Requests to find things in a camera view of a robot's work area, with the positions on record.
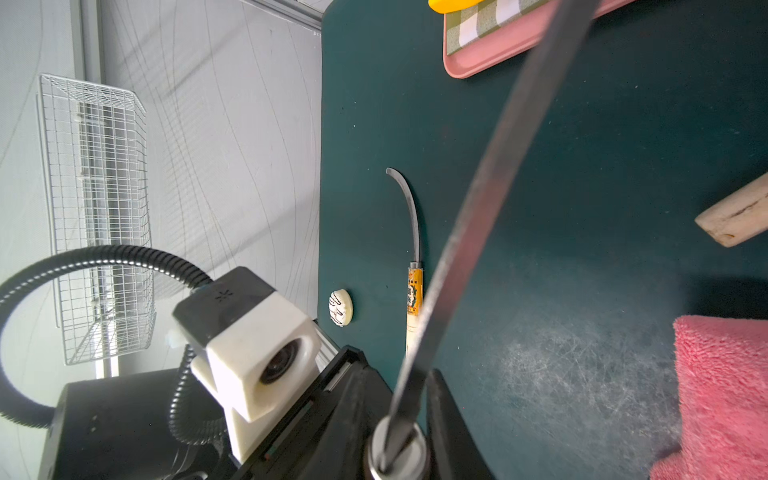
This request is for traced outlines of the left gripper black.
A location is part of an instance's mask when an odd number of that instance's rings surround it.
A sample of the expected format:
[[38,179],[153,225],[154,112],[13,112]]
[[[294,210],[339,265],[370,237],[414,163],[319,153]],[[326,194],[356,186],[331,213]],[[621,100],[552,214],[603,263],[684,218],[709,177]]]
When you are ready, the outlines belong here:
[[364,443],[390,389],[343,348],[245,459],[201,385],[175,418],[175,370],[66,385],[47,428],[42,479],[366,479]]

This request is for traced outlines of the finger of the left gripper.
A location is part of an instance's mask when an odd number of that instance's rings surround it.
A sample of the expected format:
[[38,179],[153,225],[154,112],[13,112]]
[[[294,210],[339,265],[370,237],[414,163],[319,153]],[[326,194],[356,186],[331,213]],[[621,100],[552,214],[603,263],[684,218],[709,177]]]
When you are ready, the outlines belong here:
[[430,479],[494,479],[438,369],[426,378]]

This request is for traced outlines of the pink rag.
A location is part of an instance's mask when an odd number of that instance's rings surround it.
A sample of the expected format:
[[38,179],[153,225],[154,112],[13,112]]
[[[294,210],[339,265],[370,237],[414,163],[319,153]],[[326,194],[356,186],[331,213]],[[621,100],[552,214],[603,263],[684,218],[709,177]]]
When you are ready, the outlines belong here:
[[767,322],[675,320],[680,450],[652,479],[767,477]]

